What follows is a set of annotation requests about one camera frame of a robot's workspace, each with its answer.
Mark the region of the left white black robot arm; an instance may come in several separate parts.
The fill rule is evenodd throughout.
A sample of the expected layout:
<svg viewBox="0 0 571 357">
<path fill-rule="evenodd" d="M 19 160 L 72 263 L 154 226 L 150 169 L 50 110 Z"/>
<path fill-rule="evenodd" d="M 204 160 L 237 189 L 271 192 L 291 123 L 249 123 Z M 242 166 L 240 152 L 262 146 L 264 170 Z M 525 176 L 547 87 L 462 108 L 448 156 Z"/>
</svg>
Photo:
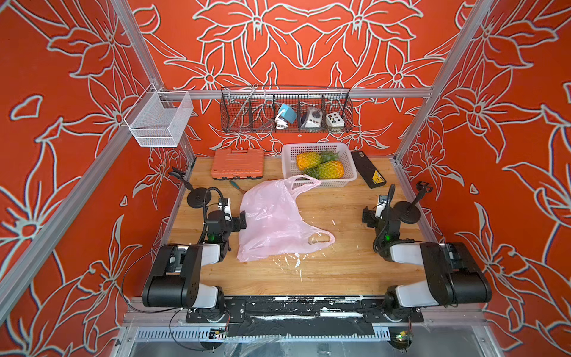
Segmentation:
<svg viewBox="0 0 571 357">
<path fill-rule="evenodd" d="M 231 251 L 230 235 L 247 227 L 245 212 L 232 216 L 230 199 L 220 189 L 202 191 L 199 242 L 160 247 L 141 296 L 145 307 L 185 309 L 191 323 L 219 322 L 229 317 L 223 289 L 201 283 L 201 271 L 221 263 Z"/>
</svg>

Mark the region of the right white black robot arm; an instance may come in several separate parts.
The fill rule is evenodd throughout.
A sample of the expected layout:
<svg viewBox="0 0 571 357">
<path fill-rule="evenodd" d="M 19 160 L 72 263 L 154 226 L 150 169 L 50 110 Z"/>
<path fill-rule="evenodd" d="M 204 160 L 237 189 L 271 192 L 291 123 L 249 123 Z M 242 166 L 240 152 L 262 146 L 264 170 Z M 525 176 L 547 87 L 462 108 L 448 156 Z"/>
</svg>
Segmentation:
<svg viewBox="0 0 571 357">
<path fill-rule="evenodd" d="M 373 251 L 391 263 L 421 266 L 425 279 L 413 284 L 391 286 L 381 307 L 388 320 L 400 322 L 417 309 L 431 306 L 488 303 L 492 287 L 466 245 L 462 242 L 420 242 L 402 239 L 402 223 L 420 219 L 414 202 L 392 203 L 396 186 L 379 196 L 375 208 L 364 208 L 362 222 L 376 232 Z"/>
</svg>

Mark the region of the pink plastic bag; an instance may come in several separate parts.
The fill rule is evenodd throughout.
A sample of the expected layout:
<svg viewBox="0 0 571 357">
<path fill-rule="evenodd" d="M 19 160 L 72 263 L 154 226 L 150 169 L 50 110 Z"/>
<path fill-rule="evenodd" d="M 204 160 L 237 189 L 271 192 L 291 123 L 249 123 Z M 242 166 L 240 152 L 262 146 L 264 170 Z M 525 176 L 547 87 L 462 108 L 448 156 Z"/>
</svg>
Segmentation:
<svg viewBox="0 0 571 357">
<path fill-rule="evenodd" d="M 335 243 L 335 236 L 300 215 L 297 197 L 321 186 L 307 175 L 264 181 L 248 190 L 240 210 L 247 228 L 239 232 L 237 260 L 246 263 L 281 254 L 311 254 Z"/>
</svg>

